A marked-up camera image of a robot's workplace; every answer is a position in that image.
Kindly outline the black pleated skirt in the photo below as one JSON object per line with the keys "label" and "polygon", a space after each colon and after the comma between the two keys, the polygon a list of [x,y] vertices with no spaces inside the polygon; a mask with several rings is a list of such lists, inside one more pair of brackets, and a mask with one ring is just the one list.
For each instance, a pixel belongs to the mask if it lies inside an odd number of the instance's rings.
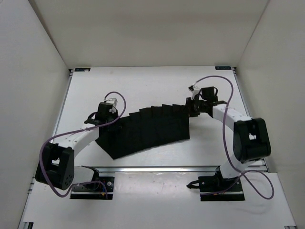
{"label": "black pleated skirt", "polygon": [[188,108],[151,106],[102,127],[95,140],[112,159],[190,138]]}

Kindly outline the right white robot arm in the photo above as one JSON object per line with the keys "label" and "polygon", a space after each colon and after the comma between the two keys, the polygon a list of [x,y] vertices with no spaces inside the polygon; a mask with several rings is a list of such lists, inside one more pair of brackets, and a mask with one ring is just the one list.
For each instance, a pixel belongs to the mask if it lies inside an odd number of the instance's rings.
{"label": "right white robot arm", "polygon": [[262,118],[246,116],[227,106],[227,102],[218,100],[218,89],[215,87],[198,88],[190,86],[192,96],[186,98],[190,117],[207,113],[233,132],[233,154],[228,161],[216,169],[214,187],[225,191],[240,172],[255,161],[271,154],[271,145]]}

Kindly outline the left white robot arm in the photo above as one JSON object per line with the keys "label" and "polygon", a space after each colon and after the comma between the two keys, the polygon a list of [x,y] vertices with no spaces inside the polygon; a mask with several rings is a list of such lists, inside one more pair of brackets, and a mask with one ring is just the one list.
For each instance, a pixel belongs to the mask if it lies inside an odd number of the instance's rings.
{"label": "left white robot arm", "polygon": [[78,132],[68,134],[58,143],[48,142],[40,156],[35,180],[60,190],[70,190],[73,185],[83,185],[90,191],[97,189],[100,186],[97,169],[75,166],[74,160],[86,146],[99,138],[101,130],[118,118],[116,105],[116,98],[104,100]]}

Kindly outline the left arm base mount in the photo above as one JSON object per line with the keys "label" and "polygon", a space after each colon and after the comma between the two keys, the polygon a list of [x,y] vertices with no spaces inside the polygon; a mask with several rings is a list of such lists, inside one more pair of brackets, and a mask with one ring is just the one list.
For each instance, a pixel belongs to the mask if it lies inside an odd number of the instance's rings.
{"label": "left arm base mount", "polygon": [[114,173],[103,173],[97,168],[81,166],[74,171],[70,199],[112,200],[114,192]]}

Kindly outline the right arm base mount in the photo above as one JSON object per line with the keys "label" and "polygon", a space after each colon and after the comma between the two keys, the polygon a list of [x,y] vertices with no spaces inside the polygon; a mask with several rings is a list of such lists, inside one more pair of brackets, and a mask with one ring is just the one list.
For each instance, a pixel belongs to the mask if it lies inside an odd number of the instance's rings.
{"label": "right arm base mount", "polygon": [[186,187],[198,189],[201,202],[245,201],[240,178],[223,178],[220,169],[213,176],[199,176]]}

